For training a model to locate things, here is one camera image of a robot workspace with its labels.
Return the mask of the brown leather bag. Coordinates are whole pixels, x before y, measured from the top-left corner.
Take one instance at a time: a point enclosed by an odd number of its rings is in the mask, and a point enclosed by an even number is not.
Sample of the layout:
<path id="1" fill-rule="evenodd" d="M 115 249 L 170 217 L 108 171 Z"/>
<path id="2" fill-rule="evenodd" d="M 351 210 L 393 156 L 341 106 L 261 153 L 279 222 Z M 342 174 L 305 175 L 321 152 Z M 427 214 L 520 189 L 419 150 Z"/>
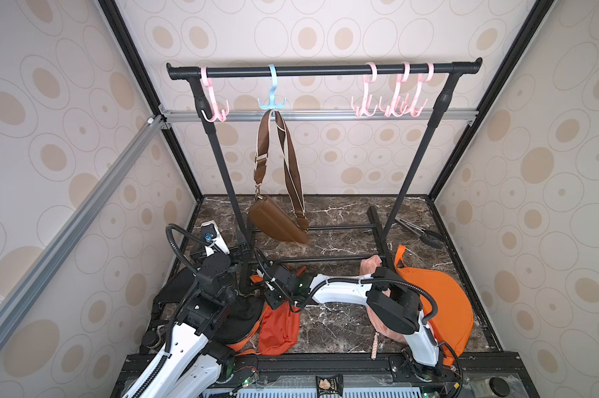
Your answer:
<path id="1" fill-rule="evenodd" d="M 292 217 L 283 211 L 274 199 L 261 194 L 261 184 L 263 184 L 266 177 L 272 126 L 276 128 L 283 154 L 286 191 L 291 199 L 294 212 Z M 277 110 L 269 109 L 261 118 L 257 132 L 254 164 L 256 200 L 249 209 L 249 220 L 261 232 L 272 239 L 303 245 L 308 244 L 309 222 L 305 214 L 304 189 L 300 167 L 295 146 L 291 139 L 291 131 L 283 116 Z"/>

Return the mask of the leftmost pink hook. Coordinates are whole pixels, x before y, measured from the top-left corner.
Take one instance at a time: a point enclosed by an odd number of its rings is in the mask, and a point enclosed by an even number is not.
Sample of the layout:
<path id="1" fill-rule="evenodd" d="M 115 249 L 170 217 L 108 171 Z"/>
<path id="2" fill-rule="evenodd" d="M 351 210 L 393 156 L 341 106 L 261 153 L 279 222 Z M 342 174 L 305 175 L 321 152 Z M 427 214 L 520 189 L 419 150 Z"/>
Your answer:
<path id="1" fill-rule="evenodd" d="M 209 123 L 221 122 L 224 123 L 228 119 L 228 115 L 230 114 L 230 104 L 227 100 L 225 100 L 225 106 L 223 109 L 220 108 L 215 89 L 213 86 L 213 81 L 208 77 L 208 68 L 203 66 L 200 68 L 201 73 L 201 83 L 203 87 L 207 90 L 208 100 L 211 107 L 210 111 L 202 111 L 203 119 Z"/>

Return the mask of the rightmost pink hook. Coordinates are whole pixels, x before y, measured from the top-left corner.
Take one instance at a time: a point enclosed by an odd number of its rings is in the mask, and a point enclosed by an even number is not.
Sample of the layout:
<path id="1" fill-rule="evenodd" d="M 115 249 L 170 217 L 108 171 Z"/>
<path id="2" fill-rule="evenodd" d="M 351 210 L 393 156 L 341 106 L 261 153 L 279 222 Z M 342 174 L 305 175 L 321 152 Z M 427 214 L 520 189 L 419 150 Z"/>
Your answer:
<path id="1" fill-rule="evenodd" d="M 419 74 L 417 76 L 417 87 L 415 95 L 412 101 L 410 102 L 410 107 L 407 111 L 413 118 L 418 118 L 427 105 L 427 99 L 421 100 L 422 88 L 425 85 L 425 83 L 429 82 L 432 79 L 432 77 L 434 76 L 434 72 L 434 64 L 429 62 L 427 63 L 427 74 L 425 76 L 423 74 Z"/>

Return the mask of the small snack packet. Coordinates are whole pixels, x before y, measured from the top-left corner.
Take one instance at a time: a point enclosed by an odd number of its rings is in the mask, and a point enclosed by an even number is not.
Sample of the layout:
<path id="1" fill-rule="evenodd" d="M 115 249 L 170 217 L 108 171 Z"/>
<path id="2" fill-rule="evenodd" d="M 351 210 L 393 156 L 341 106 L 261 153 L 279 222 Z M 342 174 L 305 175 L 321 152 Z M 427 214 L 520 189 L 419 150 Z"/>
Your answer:
<path id="1" fill-rule="evenodd" d="M 316 396 L 344 396 L 344 375 L 316 376 Z"/>

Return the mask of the black base frame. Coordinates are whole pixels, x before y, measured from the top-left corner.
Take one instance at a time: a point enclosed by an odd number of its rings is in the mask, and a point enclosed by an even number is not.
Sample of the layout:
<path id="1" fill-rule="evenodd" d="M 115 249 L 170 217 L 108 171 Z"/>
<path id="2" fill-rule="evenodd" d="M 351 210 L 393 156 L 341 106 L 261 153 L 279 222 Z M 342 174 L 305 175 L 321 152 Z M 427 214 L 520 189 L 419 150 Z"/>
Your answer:
<path id="1" fill-rule="evenodd" d="M 236 358 L 233 375 L 216 381 L 206 367 L 193 368 L 188 380 L 200 382 L 184 397 L 316 397 L 318 384 L 337 384 L 333 397 L 450 397 L 461 383 L 460 397 L 475 396 L 478 383 L 503 381 L 508 397 L 536 397 L 538 391 L 517 353 L 466 353 L 459 369 L 445 370 L 435 381 L 421 381 L 402 354 L 285 354 Z"/>

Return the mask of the aluminium rail wall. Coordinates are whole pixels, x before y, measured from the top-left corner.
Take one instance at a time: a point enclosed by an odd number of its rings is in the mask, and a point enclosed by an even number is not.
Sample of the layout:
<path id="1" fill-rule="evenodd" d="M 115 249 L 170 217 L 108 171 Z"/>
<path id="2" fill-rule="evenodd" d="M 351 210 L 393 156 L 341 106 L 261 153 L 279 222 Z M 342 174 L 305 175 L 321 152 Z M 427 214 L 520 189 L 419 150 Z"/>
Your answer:
<path id="1" fill-rule="evenodd" d="M 378 111 L 372 116 L 362 116 L 358 118 L 354 111 L 350 109 L 321 109 L 321 110 L 289 110 L 283 109 L 281 114 L 286 121 L 290 122 L 337 122 L 337 121 L 352 121 L 352 120 L 364 120 L 364 121 L 401 121 L 401 120 L 415 120 L 424 121 L 432 117 L 433 109 L 424 109 L 418 117 L 413 117 L 410 114 L 403 116 L 385 116 L 384 113 Z M 474 120 L 479 111 L 477 109 L 460 109 L 450 108 L 445 111 L 442 119 L 448 120 Z M 231 111 L 226 119 L 228 123 L 239 123 L 239 122 L 259 122 L 263 116 L 264 111 L 256 110 L 239 110 Z M 195 111 L 165 111 L 164 118 L 173 123 L 193 123 L 200 121 L 198 114 Z"/>
<path id="2" fill-rule="evenodd" d="M 126 178 L 151 139 L 165 125 L 165 117 L 155 115 L 132 139 L 125 151 L 98 181 L 80 207 L 67 220 L 33 263 L 30 270 L 19 280 L 10 295 L 0 305 L 0 351 L 10 339 L 17 326 L 48 286 L 74 250 L 87 228 L 94 222 L 117 187 Z"/>

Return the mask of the black round cap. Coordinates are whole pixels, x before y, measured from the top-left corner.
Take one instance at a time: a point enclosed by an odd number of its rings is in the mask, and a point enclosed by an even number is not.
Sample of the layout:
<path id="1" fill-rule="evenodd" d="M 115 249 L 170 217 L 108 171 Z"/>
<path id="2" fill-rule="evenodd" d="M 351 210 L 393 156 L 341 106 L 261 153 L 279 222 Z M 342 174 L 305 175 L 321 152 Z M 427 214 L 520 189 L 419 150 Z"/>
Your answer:
<path id="1" fill-rule="evenodd" d="M 488 380 L 488 387 L 491 394 L 496 397 L 508 397 L 511 393 L 509 384 L 501 377 L 491 377 Z"/>

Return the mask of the bright orange bag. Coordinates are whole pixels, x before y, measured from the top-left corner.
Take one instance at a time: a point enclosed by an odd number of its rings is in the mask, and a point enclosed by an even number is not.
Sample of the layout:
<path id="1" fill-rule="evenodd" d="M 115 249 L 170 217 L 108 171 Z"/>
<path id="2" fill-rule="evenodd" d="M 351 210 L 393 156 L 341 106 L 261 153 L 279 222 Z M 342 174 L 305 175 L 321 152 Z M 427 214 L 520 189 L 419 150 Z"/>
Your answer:
<path id="1" fill-rule="evenodd" d="M 461 286 L 444 272 L 410 267 L 404 262 L 407 248 L 400 245 L 395 255 L 396 272 L 435 300 L 438 313 L 430 321 L 437 341 L 448 343 L 459 357 L 466 348 L 474 326 L 470 300 Z"/>

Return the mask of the red-orange waist bag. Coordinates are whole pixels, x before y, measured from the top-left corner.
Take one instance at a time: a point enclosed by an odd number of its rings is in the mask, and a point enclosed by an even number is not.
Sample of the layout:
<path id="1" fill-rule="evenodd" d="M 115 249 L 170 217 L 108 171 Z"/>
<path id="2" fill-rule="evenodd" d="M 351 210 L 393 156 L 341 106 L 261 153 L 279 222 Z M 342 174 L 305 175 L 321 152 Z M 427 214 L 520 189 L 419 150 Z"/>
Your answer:
<path id="1" fill-rule="evenodd" d="M 223 341 L 239 355 L 276 357 L 298 342 L 300 310 L 284 303 L 272 310 L 263 289 L 237 298 L 221 329 Z"/>

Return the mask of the aluminium rail back wall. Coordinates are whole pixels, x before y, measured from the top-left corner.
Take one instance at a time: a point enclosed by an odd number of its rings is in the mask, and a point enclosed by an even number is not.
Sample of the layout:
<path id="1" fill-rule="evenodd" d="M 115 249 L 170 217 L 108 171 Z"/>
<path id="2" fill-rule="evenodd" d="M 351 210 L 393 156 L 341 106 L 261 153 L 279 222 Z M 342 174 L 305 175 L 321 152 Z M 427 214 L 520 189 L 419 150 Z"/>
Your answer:
<path id="1" fill-rule="evenodd" d="M 401 121 L 401 120 L 415 120 L 424 121 L 432 117 L 433 109 L 424 109 L 418 117 L 413 117 L 410 114 L 403 116 L 385 116 L 384 113 L 378 111 L 372 116 L 362 116 L 358 118 L 354 111 L 350 109 L 321 109 L 321 110 L 289 110 L 283 109 L 281 114 L 286 121 L 290 122 L 337 122 L 337 121 L 352 121 L 352 120 L 364 120 L 364 121 Z M 479 111 L 477 109 L 460 109 L 450 108 L 445 111 L 442 119 L 448 120 L 474 120 Z M 259 122 L 263 116 L 264 111 L 256 110 L 239 110 L 231 111 L 226 119 L 228 123 L 239 123 L 239 122 Z M 164 118 L 173 123 L 193 123 L 200 121 L 198 114 L 195 111 L 165 111 Z"/>

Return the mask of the black tongs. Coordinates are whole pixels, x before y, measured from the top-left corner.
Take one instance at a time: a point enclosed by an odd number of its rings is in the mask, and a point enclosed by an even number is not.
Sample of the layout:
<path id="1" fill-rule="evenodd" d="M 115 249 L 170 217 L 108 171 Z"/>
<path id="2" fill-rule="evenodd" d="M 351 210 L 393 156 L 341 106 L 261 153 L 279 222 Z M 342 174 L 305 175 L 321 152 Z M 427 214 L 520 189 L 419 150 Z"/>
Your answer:
<path id="1" fill-rule="evenodd" d="M 428 245 L 429 247 L 432 247 L 434 249 L 444 248 L 445 238 L 438 232 L 419 227 L 418 225 L 407 220 L 403 220 L 401 218 L 396 218 L 395 222 L 403 229 L 415 235 L 417 239 L 421 241 L 423 244 Z"/>

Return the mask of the pink bag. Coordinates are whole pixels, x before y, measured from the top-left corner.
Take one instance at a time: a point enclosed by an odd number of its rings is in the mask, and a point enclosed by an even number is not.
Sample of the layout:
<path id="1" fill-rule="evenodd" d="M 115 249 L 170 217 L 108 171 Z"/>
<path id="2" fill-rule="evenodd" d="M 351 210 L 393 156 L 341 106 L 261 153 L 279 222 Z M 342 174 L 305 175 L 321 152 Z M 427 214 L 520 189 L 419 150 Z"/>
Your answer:
<path id="1" fill-rule="evenodd" d="M 382 267 L 382 259 L 378 255 L 373 255 L 372 257 L 361 261 L 359 274 L 360 275 L 371 275 L 379 267 Z M 392 341 L 395 341 L 398 343 L 406 343 L 407 342 L 407 340 L 404 338 L 403 335 L 390 330 L 390 328 L 388 328 L 380 320 L 380 318 L 376 315 L 376 313 L 371 308 L 367 308 L 367 315 L 368 315 L 370 323 L 374 327 L 376 333 L 379 333 L 382 336 L 389 338 Z"/>

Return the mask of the black clothes rack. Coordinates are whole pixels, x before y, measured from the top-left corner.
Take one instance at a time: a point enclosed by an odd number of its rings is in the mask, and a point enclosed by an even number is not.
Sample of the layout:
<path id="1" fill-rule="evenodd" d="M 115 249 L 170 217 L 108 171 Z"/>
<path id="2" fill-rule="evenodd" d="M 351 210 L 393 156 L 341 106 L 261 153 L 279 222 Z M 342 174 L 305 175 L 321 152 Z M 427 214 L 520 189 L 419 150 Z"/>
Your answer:
<path id="1" fill-rule="evenodd" d="M 382 259 L 382 265 L 394 270 L 394 259 L 387 248 L 387 237 L 392 228 L 392 225 L 397 220 L 397 215 L 401 209 L 402 203 L 407 196 L 407 191 L 414 181 L 414 177 L 422 163 L 427 148 L 435 134 L 436 129 L 440 125 L 445 113 L 449 109 L 452 101 L 455 88 L 462 76 L 477 74 L 483 64 L 483 59 L 478 58 L 475 61 L 456 61 L 452 63 L 437 63 L 437 64 L 415 64 L 410 67 L 404 65 L 380 65 L 371 66 L 369 64 L 357 66 L 282 66 L 276 70 L 262 67 L 220 67 L 213 68 L 207 71 L 207 76 L 211 78 L 271 78 L 272 89 L 276 89 L 276 79 L 279 77 L 302 77 L 302 76 L 373 76 L 373 75 L 423 75 L 427 73 L 447 74 L 447 79 L 443 89 L 437 96 L 435 104 L 432 108 L 432 113 L 428 119 L 427 129 L 422 136 L 417 152 L 411 162 L 408 172 L 402 183 L 397 199 L 395 200 L 392 210 L 388 215 L 387 222 L 384 227 L 379 225 L 379 217 L 377 208 L 369 207 L 367 215 L 370 220 L 368 228 L 373 231 L 375 244 L 378 250 L 378 255 Z M 245 247 L 249 249 L 248 256 L 253 257 L 255 250 L 255 230 L 252 225 L 245 221 L 241 208 L 238 203 L 237 195 L 230 178 L 228 166 L 226 164 L 221 144 L 218 138 L 216 125 L 204 119 L 203 112 L 212 108 L 209 101 L 210 96 L 207 95 L 203 88 L 203 68 L 198 66 L 179 66 L 175 67 L 171 64 L 166 65 L 168 75 L 173 81 L 187 81 L 193 93 L 196 112 L 200 119 L 204 131 L 210 142 L 213 155 L 218 165 L 224 187 L 228 193 L 228 199 L 231 203 L 234 216 L 236 217 L 236 236 L 246 239 Z"/>

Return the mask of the middle pink hook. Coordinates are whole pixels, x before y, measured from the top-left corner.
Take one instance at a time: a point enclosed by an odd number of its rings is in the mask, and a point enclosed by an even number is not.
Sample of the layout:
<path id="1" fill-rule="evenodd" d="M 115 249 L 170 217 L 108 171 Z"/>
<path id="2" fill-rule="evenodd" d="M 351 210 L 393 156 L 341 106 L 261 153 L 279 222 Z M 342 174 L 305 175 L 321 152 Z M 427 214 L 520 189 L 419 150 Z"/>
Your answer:
<path id="1" fill-rule="evenodd" d="M 363 75 L 363 97 L 360 105 L 355 104 L 354 97 L 351 98 L 351 109 L 357 118 L 371 117 L 377 112 L 377 106 L 374 109 L 370 109 L 372 102 L 372 95 L 369 91 L 369 86 L 377 80 L 378 71 L 377 66 L 374 62 L 368 62 L 367 65 L 370 68 L 371 73 L 369 75 Z"/>

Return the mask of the black bag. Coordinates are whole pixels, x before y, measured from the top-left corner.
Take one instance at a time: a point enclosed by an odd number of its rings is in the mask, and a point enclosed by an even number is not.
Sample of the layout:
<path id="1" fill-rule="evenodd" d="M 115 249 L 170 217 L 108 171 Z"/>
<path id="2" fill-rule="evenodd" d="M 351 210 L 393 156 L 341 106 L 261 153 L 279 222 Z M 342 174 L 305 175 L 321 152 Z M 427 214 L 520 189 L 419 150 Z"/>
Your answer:
<path id="1" fill-rule="evenodd" d="M 190 270 L 181 270 L 156 295 L 153 306 L 162 309 L 175 304 L 177 323 L 186 323 L 208 340 L 237 349 L 257 330 L 265 300 L 261 295 L 240 295 L 233 285 L 235 275 L 225 275 L 221 281 L 220 290 L 208 293 Z"/>

